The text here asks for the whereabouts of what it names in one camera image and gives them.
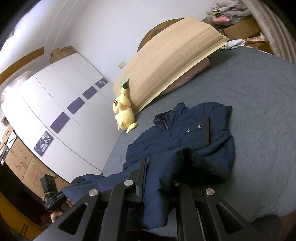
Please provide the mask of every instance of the jacket zipper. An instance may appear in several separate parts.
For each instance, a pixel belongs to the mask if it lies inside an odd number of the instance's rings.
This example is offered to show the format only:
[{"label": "jacket zipper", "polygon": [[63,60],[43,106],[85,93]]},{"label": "jacket zipper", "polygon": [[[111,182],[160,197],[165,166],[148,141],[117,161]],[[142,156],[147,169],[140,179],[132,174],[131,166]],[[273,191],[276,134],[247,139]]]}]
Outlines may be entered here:
[{"label": "jacket zipper", "polygon": [[165,119],[162,119],[162,121],[163,121],[163,123],[164,123],[166,129],[168,129],[168,125],[166,124]]}]

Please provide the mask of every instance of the wooden trim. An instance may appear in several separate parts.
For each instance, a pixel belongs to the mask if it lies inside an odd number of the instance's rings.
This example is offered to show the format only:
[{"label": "wooden trim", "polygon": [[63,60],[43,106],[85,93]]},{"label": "wooden trim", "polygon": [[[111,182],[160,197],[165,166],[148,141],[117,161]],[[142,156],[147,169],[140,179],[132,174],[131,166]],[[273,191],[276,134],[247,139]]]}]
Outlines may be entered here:
[{"label": "wooden trim", "polygon": [[44,46],[32,51],[31,53],[28,53],[24,57],[20,58],[16,62],[14,62],[12,65],[10,65],[6,70],[4,70],[0,74],[0,85],[13,73],[18,71],[21,67],[25,66],[35,58],[38,58],[39,56],[44,54]]}]

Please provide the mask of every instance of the metal bolt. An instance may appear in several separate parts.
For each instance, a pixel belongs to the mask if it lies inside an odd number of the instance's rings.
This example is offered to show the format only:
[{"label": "metal bolt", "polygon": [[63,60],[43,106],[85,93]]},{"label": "metal bolt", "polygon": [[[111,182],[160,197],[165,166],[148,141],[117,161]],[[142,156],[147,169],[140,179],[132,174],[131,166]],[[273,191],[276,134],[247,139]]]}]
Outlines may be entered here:
[{"label": "metal bolt", "polygon": [[205,190],[207,195],[214,195],[215,194],[215,190],[212,188],[208,188],[207,190]]},{"label": "metal bolt", "polygon": [[178,181],[173,181],[174,182],[174,186],[179,186],[180,185],[180,182]]},{"label": "metal bolt", "polygon": [[89,195],[90,195],[90,196],[96,196],[96,195],[98,195],[98,193],[99,193],[99,191],[96,190],[96,189],[91,189],[91,190],[89,191]]},{"label": "metal bolt", "polygon": [[126,185],[126,186],[131,186],[131,185],[133,185],[133,180],[125,180],[125,181],[124,181],[124,185]]}]

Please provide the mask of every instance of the person's hand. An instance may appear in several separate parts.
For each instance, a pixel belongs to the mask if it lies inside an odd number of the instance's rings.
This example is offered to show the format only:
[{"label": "person's hand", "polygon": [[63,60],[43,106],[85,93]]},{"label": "person's hand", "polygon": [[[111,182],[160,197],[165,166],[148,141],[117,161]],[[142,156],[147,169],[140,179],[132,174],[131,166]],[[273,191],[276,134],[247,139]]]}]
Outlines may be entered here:
[{"label": "person's hand", "polygon": [[50,215],[52,223],[54,223],[62,214],[63,214],[62,211],[53,211]]}]

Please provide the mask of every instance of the brown pillow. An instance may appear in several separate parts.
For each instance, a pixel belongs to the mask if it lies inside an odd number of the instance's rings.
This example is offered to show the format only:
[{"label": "brown pillow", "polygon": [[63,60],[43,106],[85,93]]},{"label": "brown pillow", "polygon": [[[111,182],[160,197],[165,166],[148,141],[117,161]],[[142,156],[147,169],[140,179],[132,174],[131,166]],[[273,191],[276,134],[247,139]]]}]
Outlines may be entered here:
[{"label": "brown pillow", "polygon": [[210,65],[208,58],[204,58],[202,61],[194,65],[190,70],[185,72],[182,76],[176,79],[169,87],[167,87],[160,95],[165,95],[173,90],[180,88],[182,85],[189,82],[196,74],[203,71],[206,67]]}]

